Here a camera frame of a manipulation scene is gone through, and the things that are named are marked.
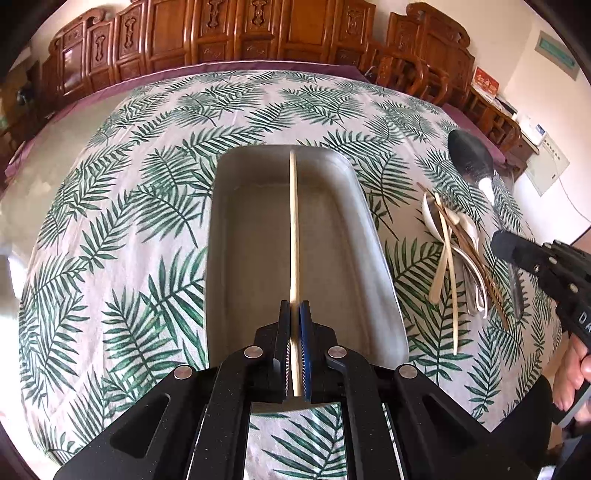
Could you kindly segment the person's right hand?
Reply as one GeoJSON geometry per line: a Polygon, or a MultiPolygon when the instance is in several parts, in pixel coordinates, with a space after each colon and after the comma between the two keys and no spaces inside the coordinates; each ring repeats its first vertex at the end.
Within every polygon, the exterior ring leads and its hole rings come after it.
{"type": "Polygon", "coordinates": [[[584,381],[590,382],[590,353],[587,346],[572,334],[554,378],[554,405],[559,410],[569,410],[575,402],[576,391],[584,381]]]}

